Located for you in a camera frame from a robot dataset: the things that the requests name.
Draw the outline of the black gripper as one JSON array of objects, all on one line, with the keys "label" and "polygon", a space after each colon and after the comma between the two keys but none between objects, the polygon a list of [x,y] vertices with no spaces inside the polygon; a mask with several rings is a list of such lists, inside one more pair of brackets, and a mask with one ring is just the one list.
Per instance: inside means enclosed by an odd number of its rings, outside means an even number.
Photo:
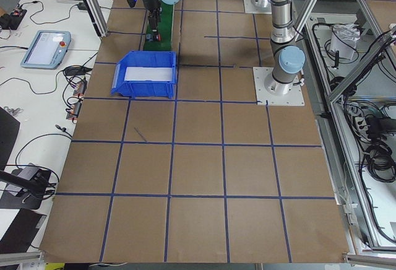
[{"label": "black gripper", "polygon": [[152,32],[158,32],[158,24],[160,22],[161,1],[160,0],[143,0],[146,10],[149,11],[149,26]]}]

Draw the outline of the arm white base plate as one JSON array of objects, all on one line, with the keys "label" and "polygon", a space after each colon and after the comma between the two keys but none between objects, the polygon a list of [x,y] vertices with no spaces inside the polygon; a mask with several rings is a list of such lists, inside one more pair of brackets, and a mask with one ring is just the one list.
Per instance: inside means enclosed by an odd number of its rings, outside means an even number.
[{"label": "arm white base plate", "polygon": [[272,77],[272,67],[253,67],[258,105],[304,106],[304,97],[298,76],[290,84],[278,84]]},{"label": "arm white base plate", "polygon": [[270,15],[271,3],[269,0],[243,0],[244,11],[248,14],[266,14]]}]

